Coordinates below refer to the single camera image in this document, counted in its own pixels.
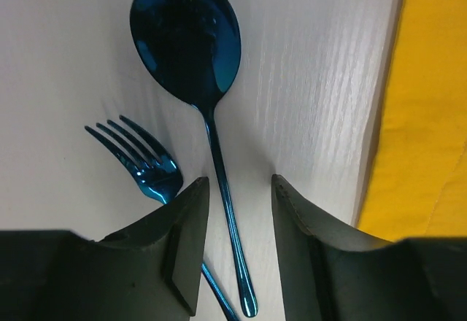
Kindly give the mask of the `blue metallic fork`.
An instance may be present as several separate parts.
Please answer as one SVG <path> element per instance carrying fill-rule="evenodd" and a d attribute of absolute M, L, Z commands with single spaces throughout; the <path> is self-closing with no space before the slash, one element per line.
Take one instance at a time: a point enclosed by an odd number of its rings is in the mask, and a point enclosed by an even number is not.
<path fill-rule="evenodd" d="M 203 261 L 209 214 L 209 180 L 186 189 L 179 166 L 140 125 L 121 116 L 139 138 L 109 120 L 87 127 L 130 172 L 140 190 L 163 206 L 93 245 L 82 275 L 95 287 L 85 304 L 87 320 L 188 320 L 195 315 L 200 278 L 205 277 L 227 320 L 239 317 Z"/>

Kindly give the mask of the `blue metallic spoon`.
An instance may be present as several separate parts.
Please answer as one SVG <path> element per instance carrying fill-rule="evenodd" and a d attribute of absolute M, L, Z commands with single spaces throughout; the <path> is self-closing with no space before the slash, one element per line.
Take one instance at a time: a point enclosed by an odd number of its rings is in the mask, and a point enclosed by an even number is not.
<path fill-rule="evenodd" d="M 154 79 L 202 115 L 231 240 L 240 305 L 246 317 L 258 302 L 244 257 L 215 126 L 215 107 L 239 70 L 239 23 L 228 0 L 133 0 L 131 35 Z"/>

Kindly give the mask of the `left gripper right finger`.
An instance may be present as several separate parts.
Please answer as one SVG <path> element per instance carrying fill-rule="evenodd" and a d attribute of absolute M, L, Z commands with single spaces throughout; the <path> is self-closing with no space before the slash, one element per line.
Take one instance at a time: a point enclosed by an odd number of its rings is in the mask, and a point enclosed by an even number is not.
<path fill-rule="evenodd" d="M 466 239 L 395 242 L 342 222 L 271 178 L 287 320 L 464 320 Z"/>

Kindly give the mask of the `yellow Pikachu cloth placemat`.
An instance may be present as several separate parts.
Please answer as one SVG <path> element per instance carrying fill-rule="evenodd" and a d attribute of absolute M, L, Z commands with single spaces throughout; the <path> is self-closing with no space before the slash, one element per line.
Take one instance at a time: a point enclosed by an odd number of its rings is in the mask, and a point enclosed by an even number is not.
<path fill-rule="evenodd" d="M 404 0 L 358 228 L 466 234 L 466 0 Z"/>

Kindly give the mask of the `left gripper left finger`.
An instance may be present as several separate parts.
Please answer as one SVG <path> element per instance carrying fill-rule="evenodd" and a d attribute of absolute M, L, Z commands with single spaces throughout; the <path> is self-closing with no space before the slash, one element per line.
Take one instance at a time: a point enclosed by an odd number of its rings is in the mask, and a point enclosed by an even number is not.
<path fill-rule="evenodd" d="M 101 241 L 65 230 L 1 232 L 3 320 L 189 320 L 209 214 L 200 177 Z"/>

